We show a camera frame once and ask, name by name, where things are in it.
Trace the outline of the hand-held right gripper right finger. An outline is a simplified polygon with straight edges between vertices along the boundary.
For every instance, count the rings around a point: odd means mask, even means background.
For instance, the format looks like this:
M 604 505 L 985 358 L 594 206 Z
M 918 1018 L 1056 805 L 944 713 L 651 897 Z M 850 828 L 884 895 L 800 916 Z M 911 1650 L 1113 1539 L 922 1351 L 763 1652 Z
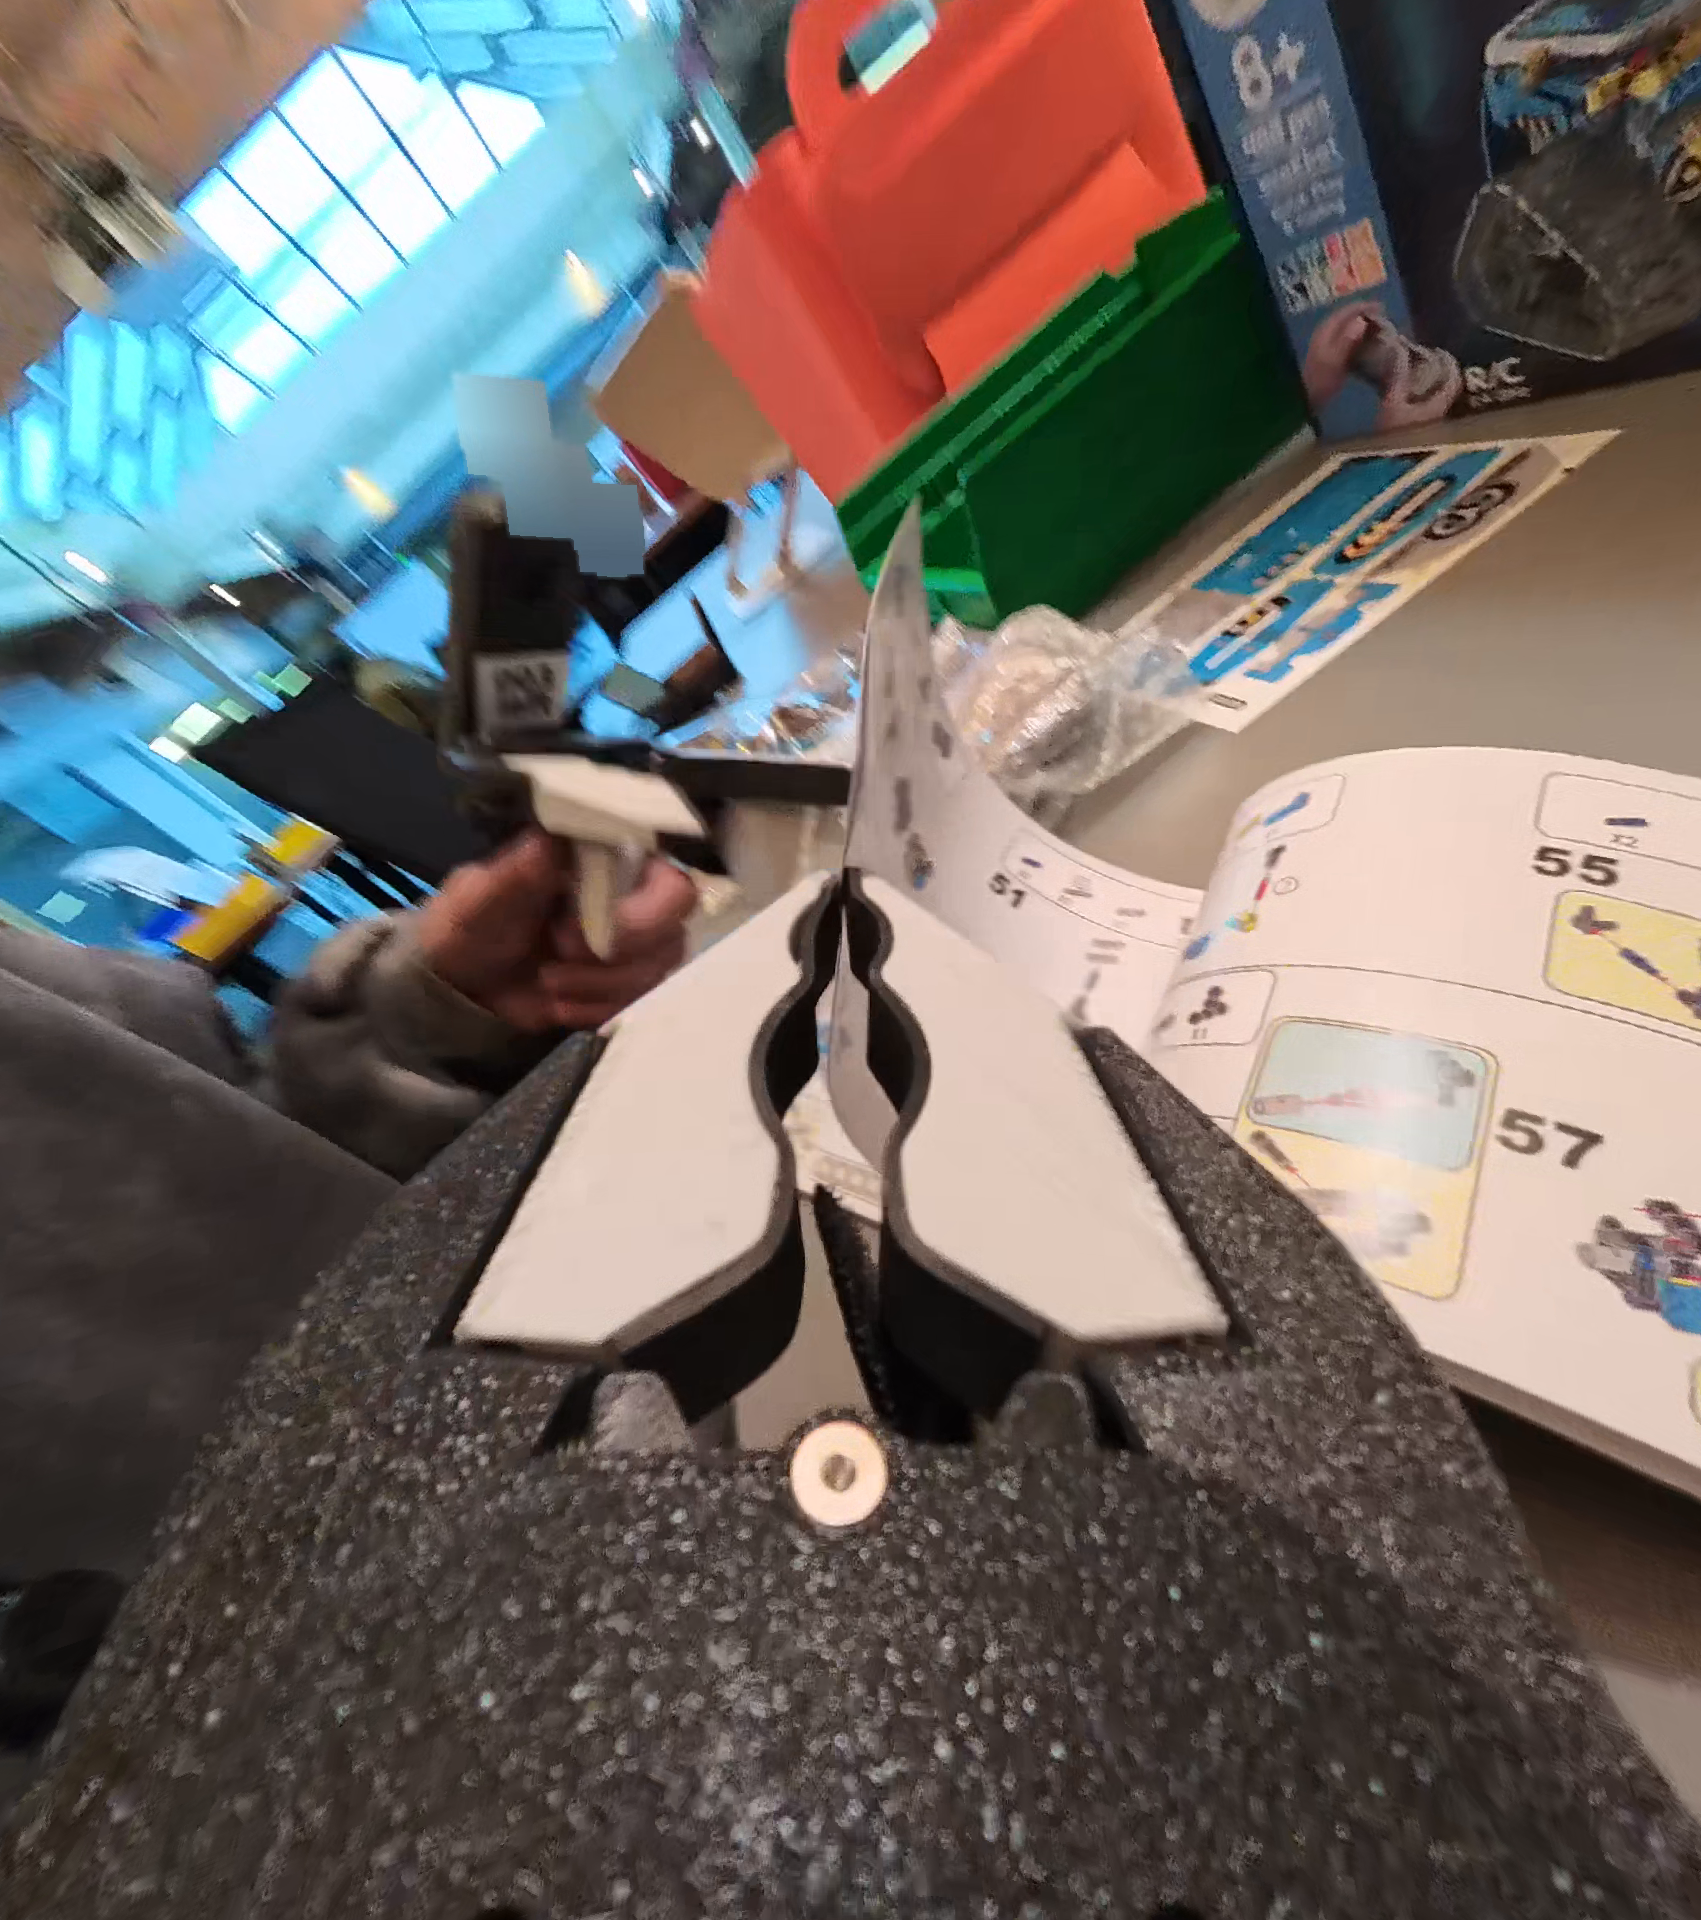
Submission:
M 877 1319 L 995 1418 L 1033 1374 L 1226 1335 L 1228 1314 L 1054 1003 L 880 876 L 850 876 L 850 1141 L 880 1174 Z

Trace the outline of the person's left forearm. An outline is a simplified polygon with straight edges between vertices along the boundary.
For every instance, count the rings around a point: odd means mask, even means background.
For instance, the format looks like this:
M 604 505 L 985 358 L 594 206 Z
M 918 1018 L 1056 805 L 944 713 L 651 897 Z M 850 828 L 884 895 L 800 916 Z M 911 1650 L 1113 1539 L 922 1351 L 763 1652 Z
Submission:
M 525 1033 L 447 984 L 416 911 L 355 923 L 277 997 L 262 1049 L 268 1104 L 405 1182 L 561 1043 Z

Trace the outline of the blue sticker sheet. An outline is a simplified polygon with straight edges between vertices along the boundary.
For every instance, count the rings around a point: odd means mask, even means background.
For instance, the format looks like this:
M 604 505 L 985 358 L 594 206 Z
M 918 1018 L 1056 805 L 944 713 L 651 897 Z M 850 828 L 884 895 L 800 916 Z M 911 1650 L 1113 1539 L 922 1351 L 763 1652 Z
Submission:
M 1116 691 L 1182 725 L 1246 732 L 1617 439 L 1600 428 L 1322 459 L 1122 629 Z

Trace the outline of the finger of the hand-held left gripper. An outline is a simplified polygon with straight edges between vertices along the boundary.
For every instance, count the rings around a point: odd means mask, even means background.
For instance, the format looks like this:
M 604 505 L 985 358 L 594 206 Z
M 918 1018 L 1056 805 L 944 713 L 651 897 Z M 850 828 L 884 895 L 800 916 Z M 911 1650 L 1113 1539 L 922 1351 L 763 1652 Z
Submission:
M 505 754 L 526 789 L 531 819 L 550 837 L 596 846 L 656 846 L 709 839 L 691 800 L 662 775 L 583 754 Z

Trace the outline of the small blue leaflet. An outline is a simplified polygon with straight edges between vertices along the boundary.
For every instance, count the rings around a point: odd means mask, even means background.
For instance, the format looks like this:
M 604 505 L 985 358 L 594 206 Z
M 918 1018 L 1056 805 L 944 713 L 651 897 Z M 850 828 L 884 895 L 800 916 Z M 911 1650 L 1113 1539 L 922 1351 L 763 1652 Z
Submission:
M 847 853 L 1133 1044 L 1472 1395 L 1701 1500 L 1701 781 L 1343 756 L 1203 893 L 1025 816 L 958 732 L 911 507 L 864 629 Z

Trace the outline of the person's left hand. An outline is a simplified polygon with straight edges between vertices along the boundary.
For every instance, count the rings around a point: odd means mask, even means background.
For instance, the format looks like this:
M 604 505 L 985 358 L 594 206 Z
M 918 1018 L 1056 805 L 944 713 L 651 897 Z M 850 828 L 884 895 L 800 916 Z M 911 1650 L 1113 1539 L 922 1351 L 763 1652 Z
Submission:
M 567 843 L 528 830 L 459 868 L 416 921 L 429 970 L 519 1037 L 572 1035 L 619 1018 L 684 961 L 699 895 L 651 857 L 615 905 L 598 954 L 579 916 Z

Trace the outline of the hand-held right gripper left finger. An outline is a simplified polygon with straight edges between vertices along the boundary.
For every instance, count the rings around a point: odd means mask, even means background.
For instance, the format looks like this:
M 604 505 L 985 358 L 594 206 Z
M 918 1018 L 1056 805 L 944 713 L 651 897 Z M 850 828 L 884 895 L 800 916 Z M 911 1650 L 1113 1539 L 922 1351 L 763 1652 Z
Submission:
M 771 1368 L 805 1297 L 784 1118 L 837 953 L 839 883 L 806 876 L 604 1029 L 457 1347 L 656 1376 L 689 1424 Z

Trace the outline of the green plastic bin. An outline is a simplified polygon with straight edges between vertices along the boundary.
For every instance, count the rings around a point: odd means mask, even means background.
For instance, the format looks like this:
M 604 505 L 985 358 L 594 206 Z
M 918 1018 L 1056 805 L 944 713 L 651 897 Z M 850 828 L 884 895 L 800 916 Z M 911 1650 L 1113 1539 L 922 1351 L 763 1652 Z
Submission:
M 1305 420 L 1260 258 L 1214 188 L 934 408 L 837 518 L 866 589 L 918 511 L 934 615 L 1081 616 Z

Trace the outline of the clear bubble wrap bag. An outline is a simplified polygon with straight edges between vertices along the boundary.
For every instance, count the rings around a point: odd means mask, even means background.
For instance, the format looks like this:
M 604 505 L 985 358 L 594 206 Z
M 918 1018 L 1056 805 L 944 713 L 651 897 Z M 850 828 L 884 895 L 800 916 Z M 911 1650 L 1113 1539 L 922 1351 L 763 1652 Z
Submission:
M 1199 678 L 1171 639 L 1090 629 L 1047 606 L 992 632 L 943 619 L 932 652 L 978 763 L 1054 830 L 1191 727 L 1199 704 Z

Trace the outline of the desk stand with brown board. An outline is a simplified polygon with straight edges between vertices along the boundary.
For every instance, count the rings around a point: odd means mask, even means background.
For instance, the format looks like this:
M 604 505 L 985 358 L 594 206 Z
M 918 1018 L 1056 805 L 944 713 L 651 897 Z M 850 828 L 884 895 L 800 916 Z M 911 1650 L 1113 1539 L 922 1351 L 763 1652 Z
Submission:
M 702 279 L 665 269 L 644 298 L 639 325 L 589 377 L 591 408 L 623 446 L 630 467 L 676 518 L 700 509 L 727 513 L 721 537 L 723 592 L 733 612 L 756 619 L 803 577 L 798 538 L 800 472 L 788 445 L 699 325 Z M 742 515 L 753 494 L 778 494 L 771 561 L 742 570 Z

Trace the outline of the blue robot kit box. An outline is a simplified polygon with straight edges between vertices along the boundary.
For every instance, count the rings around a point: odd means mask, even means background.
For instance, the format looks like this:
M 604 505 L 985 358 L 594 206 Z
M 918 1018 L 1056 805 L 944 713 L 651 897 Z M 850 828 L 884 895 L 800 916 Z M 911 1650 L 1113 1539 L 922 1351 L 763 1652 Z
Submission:
M 1318 439 L 1701 372 L 1701 3 L 1179 3 Z

